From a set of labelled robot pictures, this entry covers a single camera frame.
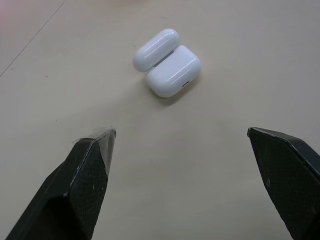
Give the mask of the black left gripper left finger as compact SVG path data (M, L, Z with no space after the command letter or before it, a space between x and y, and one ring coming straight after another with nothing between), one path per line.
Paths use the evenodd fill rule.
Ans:
M107 190L116 129L79 139L5 240L91 240Z

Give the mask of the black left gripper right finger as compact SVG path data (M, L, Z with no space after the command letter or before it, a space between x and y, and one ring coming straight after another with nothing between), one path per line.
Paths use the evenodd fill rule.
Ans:
M293 240L320 240L320 155L302 139L250 127L264 187Z

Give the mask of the white earbuds case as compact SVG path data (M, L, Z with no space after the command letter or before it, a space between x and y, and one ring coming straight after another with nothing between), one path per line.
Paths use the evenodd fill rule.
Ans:
M201 61L180 45L180 35L172 28L160 31L141 46L132 60L134 68L146 73L145 81L161 98L170 98L201 73Z

